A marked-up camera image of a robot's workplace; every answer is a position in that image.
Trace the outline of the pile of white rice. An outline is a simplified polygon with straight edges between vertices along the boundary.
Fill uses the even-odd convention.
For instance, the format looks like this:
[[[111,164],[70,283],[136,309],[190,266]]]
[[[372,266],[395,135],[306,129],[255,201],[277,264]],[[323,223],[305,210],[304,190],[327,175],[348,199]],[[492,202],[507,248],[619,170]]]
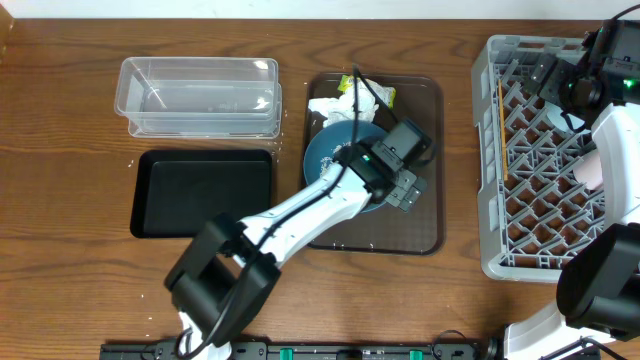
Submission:
[[[350,145],[350,142],[345,142],[343,144],[336,145],[330,152],[329,155],[323,156],[320,160],[320,176],[324,176],[327,172],[328,168],[334,162],[334,157],[338,154],[344,147]]]

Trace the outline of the dark blue plate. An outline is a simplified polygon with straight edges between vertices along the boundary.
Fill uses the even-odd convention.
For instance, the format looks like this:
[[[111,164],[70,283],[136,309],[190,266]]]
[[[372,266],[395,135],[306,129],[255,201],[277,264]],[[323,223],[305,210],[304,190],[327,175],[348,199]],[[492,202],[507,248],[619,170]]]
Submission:
[[[385,133],[385,130],[372,123],[342,121],[315,135],[306,148],[303,160],[304,177],[311,189],[303,190],[301,195],[309,198],[319,195],[321,198],[303,214],[314,213],[325,220],[344,221],[383,206],[385,200],[371,200],[370,194],[364,189],[364,182],[351,172],[342,177],[339,187],[334,188],[343,167],[334,159],[325,175],[320,176],[320,160],[329,155],[336,145],[354,140],[355,137],[361,139],[368,134],[383,137]]]

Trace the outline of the grey dishwasher rack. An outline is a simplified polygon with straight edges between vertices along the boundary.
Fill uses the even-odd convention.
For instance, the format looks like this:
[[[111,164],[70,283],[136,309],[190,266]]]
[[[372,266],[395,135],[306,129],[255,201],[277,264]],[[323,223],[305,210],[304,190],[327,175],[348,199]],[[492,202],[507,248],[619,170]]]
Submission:
[[[573,170],[596,149],[589,128],[556,128],[546,101],[524,91],[540,57],[577,63],[576,38],[494,35],[473,64],[472,105],[480,144],[481,264],[496,280],[558,281],[605,229],[604,187],[588,190]],[[508,180],[502,178],[498,79],[502,79]]]

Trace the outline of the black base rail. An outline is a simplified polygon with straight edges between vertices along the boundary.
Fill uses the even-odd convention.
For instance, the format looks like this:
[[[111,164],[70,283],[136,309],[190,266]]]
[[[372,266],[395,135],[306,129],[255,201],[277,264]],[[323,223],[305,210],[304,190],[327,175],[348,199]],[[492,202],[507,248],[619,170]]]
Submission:
[[[293,345],[234,342],[229,360],[464,360],[502,359],[497,345],[480,350],[476,344],[426,346]],[[172,340],[150,344],[103,344],[99,360],[174,360]]]

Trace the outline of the wooden chopstick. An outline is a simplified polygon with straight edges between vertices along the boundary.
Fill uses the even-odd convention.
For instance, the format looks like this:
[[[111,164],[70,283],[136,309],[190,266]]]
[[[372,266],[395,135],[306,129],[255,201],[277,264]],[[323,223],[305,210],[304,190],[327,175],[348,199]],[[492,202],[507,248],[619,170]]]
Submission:
[[[505,113],[504,113],[504,97],[503,97],[503,87],[502,87],[502,79],[498,79],[498,113],[500,120],[500,136],[501,136],[501,159],[502,159],[502,178],[506,183],[508,180],[509,172],[508,172],[508,152],[507,152],[507,142],[506,142],[506,129],[505,129]]]

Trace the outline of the black plastic tray bin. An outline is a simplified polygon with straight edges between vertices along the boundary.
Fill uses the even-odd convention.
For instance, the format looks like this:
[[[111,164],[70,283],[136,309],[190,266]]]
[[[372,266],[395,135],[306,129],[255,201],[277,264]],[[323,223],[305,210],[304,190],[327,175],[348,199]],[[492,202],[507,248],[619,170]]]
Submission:
[[[186,238],[220,213],[271,206],[272,157],[262,149],[150,150],[139,159],[130,220],[136,238]]]

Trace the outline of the light blue bowl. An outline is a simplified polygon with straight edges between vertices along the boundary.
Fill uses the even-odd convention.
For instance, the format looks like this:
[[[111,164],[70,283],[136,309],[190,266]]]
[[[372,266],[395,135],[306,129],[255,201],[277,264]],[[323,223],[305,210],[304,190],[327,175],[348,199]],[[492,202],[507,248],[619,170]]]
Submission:
[[[544,105],[544,108],[547,110],[547,117],[549,119],[549,121],[556,127],[558,128],[560,131],[562,132],[569,132],[570,128],[567,124],[567,121],[562,117],[561,113],[562,113],[562,109],[558,106],[556,106],[553,103],[550,102],[546,102]],[[568,114],[568,118],[571,120],[572,126],[574,128],[579,128],[582,125],[585,124],[585,122],[572,115],[572,114]]]

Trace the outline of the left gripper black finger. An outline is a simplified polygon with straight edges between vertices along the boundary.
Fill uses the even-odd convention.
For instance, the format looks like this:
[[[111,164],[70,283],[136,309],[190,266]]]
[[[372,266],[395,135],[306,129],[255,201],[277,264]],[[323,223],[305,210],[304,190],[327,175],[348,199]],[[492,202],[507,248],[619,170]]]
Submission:
[[[400,169],[394,179],[394,187],[386,196],[385,201],[391,206],[399,208],[400,201],[405,193],[404,186],[417,176],[407,169]]]
[[[416,177],[404,186],[404,195],[400,201],[399,208],[408,212],[416,203],[418,198],[426,191],[427,182],[422,177]]]

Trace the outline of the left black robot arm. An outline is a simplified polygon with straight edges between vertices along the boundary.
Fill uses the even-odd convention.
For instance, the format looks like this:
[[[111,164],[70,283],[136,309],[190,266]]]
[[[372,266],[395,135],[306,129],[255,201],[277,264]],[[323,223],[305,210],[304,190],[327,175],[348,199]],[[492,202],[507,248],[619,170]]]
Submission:
[[[371,203],[408,211],[426,189],[414,170],[435,152],[435,142],[405,118],[381,139],[353,137],[322,176],[281,204],[239,221],[220,214],[207,222],[164,280],[183,323],[175,356],[228,358],[284,263]]]

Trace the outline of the dark brown serving tray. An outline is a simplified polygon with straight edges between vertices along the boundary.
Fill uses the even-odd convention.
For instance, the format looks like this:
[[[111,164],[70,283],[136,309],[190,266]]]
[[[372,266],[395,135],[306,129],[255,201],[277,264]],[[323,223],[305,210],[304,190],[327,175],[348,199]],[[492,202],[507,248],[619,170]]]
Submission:
[[[323,232],[309,246],[335,251],[431,255],[446,239],[441,88],[428,77],[369,74],[367,78],[395,88],[396,116],[411,119],[434,141],[435,159],[415,171],[426,180],[426,191],[407,212],[388,203],[371,207]]]

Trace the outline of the white paper napkin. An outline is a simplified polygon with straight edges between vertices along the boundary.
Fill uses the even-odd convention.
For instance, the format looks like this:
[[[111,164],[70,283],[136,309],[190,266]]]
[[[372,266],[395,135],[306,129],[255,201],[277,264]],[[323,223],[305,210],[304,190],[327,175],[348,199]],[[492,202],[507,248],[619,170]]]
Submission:
[[[324,128],[334,123],[354,120],[355,116],[358,116],[359,121],[372,122],[378,108],[379,105],[376,109],[361,112],[358,110],[358,103],[355,103],[354,107],[350,108],[340,105],[338,98],[315,98],[308,102],[308,109],[311,112],[317,112],[325,118],[322,123]]]

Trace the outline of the pink plastic cup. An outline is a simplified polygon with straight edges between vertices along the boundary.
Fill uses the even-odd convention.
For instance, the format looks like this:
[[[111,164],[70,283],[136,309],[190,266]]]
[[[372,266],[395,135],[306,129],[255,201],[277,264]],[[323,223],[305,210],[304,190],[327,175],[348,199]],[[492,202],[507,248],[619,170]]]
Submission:
[[[573,170],[576,180],[588,190],[598,190],[603,186],[603,173],[600,155],[597,149],[582,157],[582,161]]]

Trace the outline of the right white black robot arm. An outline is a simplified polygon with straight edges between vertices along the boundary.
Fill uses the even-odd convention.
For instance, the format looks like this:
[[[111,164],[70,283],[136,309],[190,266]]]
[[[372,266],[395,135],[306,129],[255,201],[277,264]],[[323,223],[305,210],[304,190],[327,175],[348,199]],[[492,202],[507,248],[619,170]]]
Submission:
[[[524,89],[591,131],[601,168],[605,229],[562,270],[555,300],[509,325],[503,356],[563,359],[639,335],[639,24],[616,15],[586,34],[571,64],[544,55]]]

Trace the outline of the clear plastic container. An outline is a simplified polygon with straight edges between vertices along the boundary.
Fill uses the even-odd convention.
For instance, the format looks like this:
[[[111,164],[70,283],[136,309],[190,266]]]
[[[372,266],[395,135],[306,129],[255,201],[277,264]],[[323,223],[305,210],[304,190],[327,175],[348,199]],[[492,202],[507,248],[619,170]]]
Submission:
[[[281,104],[272,58],[129,57],[114,111],[134,137],[273,139]]]

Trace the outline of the yellow green snack wrapper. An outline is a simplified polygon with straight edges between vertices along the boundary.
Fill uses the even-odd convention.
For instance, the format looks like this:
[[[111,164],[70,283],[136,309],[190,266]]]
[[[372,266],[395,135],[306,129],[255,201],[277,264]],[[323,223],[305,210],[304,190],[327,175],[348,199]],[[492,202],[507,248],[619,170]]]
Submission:
[[[353,75],[343,75],[338,90],[341,93],[338,98],[340,105],[353,108],[358,103],[358,110],[361,112],[376,109],[378,101],[392,108],[397,93],[394,87],[382,86],[370,79],[355,80]]]

